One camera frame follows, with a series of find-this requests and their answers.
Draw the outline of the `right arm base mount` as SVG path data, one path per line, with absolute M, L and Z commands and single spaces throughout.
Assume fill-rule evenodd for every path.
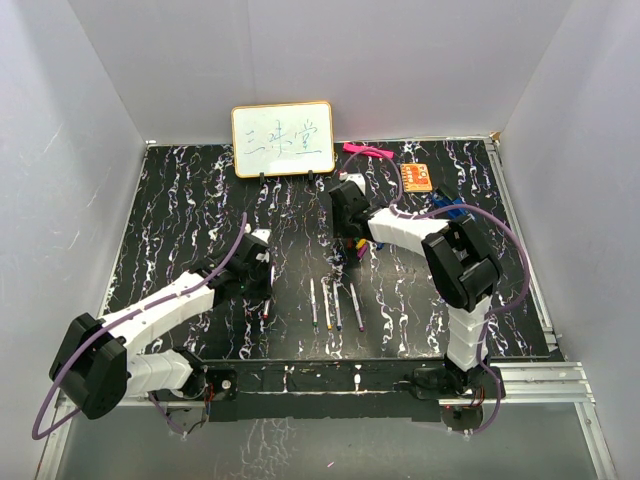
M 486 400 L 502 400 L 506 395 L 501 371 L 486 364 L 466 372 L 445 363 L 419 367 L 395 382 L 394 390 L 418 400 L 460 400 L 462 407 L 480 407 Z

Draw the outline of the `green marker pen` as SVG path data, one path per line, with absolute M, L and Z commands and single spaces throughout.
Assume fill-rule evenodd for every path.
M 316 303 L 316 296 L 315 296 L 315 282 L 314 279 L 311 278 L 310 279 L 310 306 L 311 306 L 311 312 L 312 312 L 312 325 L 314 328 L 318 327 L 318 317 L 317 317 L 317 303 Z

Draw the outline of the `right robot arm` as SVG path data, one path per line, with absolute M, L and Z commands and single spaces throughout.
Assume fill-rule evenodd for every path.
M 455 366 L 446 371 L 447 388 L 460 397 L 471 395 L 481 385 L 477 367 L 488 354 L 487 314 L 502 275 L 497 257 L 471 216 L 403 218 L 372 205 L 365 188 L 362 175 L 345 174 L 329 191 L 334 236 L 390 244 L 425 258 L 449 312 L 445 359 Z

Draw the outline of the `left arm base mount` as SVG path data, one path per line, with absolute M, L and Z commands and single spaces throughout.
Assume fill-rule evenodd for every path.
M 210 417 L 215 406 L 238 396 L 238 374 L 233 369 L 205 366 L 192 373 L 180 389 L 152 391 L 150 396 L 169 409 L 200 408 Z

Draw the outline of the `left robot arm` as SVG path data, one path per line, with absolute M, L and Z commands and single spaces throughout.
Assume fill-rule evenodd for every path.
M 101 318 L 70 324 L 49 371 L 52 381 L 89 419 L 122 399 L 168 390 L 184 399 L 208 388 L 203 360 L 183 347 L 146 353 L 156 339 L 222 304 L 263 301 L 271 294 L 268 229 L 246 233 L 224 256 L 206 257 L 149 297 Z

